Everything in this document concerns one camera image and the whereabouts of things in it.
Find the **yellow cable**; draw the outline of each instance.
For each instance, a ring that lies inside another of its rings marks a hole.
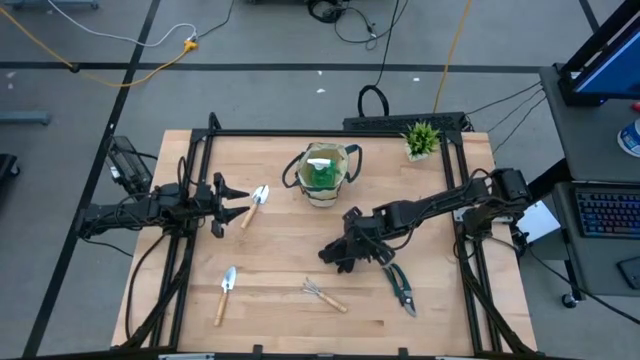
[[[462,14],[462,19],[460,19],[460,24],[458,24],[458,31],[456,31],[456,36],[453,38],[453,43],[451,44],[451,49],[449,49],[449,56],[447,57],[447,64],[444,66],[444,72],[442,73],[442,78],[440,79],[440,86],[438,87],[438,93],[436,94],[436,101],[433,104],[433,112],[435,113],[438,110],[438,101],[440,100],[440,93],[442,92],[442,88],[444,87],[444,82],[447,79],[447,73],[449,72],[449,65],[451,64],[451,59],[453,58],[453,52],[456,49],[456,45],[458,45],[458,39],[460,38],[460,34],[462,33],[462,28],[464,28],[464,20],[469,15],[469,9],[471,9],[471,2],[473,0],[468,0],[467,5],[464,7],[464,14]]]
[[[43,44],[42,41],[38,40],[38,38],[36,38],[33,34],[31,34],[29,32],[29,30],[25,29],[24,26],[22,26],[18,22],[18,20],[16,20],[13,16],[11,16],[11,14],[9,14],[5,9],[0,7],[0,12],[4,16],[6,16],[15,26],[17,26],[18,29],[20,29],[20,31],[22,31],[25,35],[27,35],[27,37],[29,37],[29,39],[31,39],[31,41],[33,41],[38,46],[40,46],[41,48],[46,50],[51,56],[53,56],[54,58],[58,59],[58,61],[60,61],[61,63],[65,64],[67,67],[69,67],[69,69],[73,69],[74,66],[73,66],[73,64],[71,64],[71,62],[67,61],[65,58],[63,58],[62,56],[58,55],[58,53],[56,53],[55,51],[53,51],[49,47],[47,47],[45,44]],[[152,72],[149,73],[149,75],[145,76],[144,78],[142,78],[140,80],[133,81],[133,82],[128,83],[128,84],[112,83],[112,82],[103,80],[100,77],[98,77],[96,75],[93,75],[91,73],[82,72],[82,73],[80,73],[80,75],[82,75],[83,77],[85,77],[87,79],[99,82],[100,84],[103,84],[103,85],[106,85],[106,86],[110,86],[110,87],[116,87],[116,88],[131,87],[131,86],[142,84],[143,82],[151,79],[153,77],[153,75],[158,73],[160,70],[166,69],[167,67],[177,63],[178,61],[180,61],[180,59],[182,59],[185,55],[187,55],[187,53],[189,53],[190,51],[195,50],[197,48],[198,48],[198,44],[196,44],[195,42],[193,42],[191,40],[186,40],[184,42],[184,50],[175,59],[173,59],[173,60],[169,61],[168,63],[158,67],[155,70],[153,70]]]

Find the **white cable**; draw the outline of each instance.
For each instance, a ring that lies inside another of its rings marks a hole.
[[[175,25],[174,27],[172,27],[167,32],[167,34],[165,36],[163,36],[162,39],[160,39],[160,41],[156,42],[155,44],[144,44],[144,43],[136,41],[135,39],[131,39],[131,38],[128,38],[128,37],[105,34],[105,33],[97,32],[97,31],[93,31],[93,30],[87,28],[86,26],[78,23],[77,21],[73,20],[69,15],[65,14],[62,10],[60,10],[59,7],[56,6],[56,4],[53,3],[52,0],[47,0],[47,1],[49,2],[49,5],[51,5],[58,13],[60,13],[60,15],[64,16],[65,18],[67,18],[67,20],[71,21],[74,25],[76,25],[80,29],[88,32],[89,34],[93,34],[93,35],[96,35],[96,36],[103,36],[103,37],[108,37],[108,38],[111,38],[111,39],[124,40],[124,41],[128,41],[128,42],[132,42],[134,44],[142,45],[142,46],[145,46],[145,47],[156,47],[156,46],[162,44],[162,42],[169,35],[171,35],[171,33],[175,29],[180,28],[180,27],[184,27],[184,26],[188,26],[193,30],[193,32],[191,33],[191,36],[189,37],[189,39],[192,39],[192,40],[195,41],[198,38],[198,31],[197,31],[196,27],[193,24],[182,23],[182,24],[178,24],[178,25]]]

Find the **caster wheel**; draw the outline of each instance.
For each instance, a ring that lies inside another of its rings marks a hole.
[[[578,302],[573,298],[573,295],[564,294],[562,295],[562,305],[567,309],[575,309],[575,307],[578,306]]]
[[[20,175],[20,167],[14,164],[11,168],[11,177],[17,177],[18,175]]]

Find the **blue screen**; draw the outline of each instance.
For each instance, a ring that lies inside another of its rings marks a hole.
[[[640,97],[640,31],[586,77],[576,92]]]

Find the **wooden handle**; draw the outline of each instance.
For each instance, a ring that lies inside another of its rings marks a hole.
[[[213,326],[220,326],[222,323],[222,317],[224,316],[224,309],[227,307],[227,297],[229,297],[229,293],[222,293],[220,297],[220,302],[218,303],[218,313],[216,314],[216,321],[213,323]]]
[[[247,226],[249,226],[251,218],[253,217],[253,214],[256,213],[256,210],[258,210],[258,204],[254,203],[253,205],[251,205],[251,209],[249,209],[249,213],[247,214],[247,216],[245,216],[244,220],[242,220],[242,225],[240,225],[240,228],[246,229]]]
[[[340,311],[341,313],[345,313],[347,312],[347,307],[342,305],[341,303],[338,302],[338,300],[332,298],[331,296],[320,292],[318,294],[318,297],[320,297],[320,299],[324,300],[327,304],[333,306],[336,310]]]

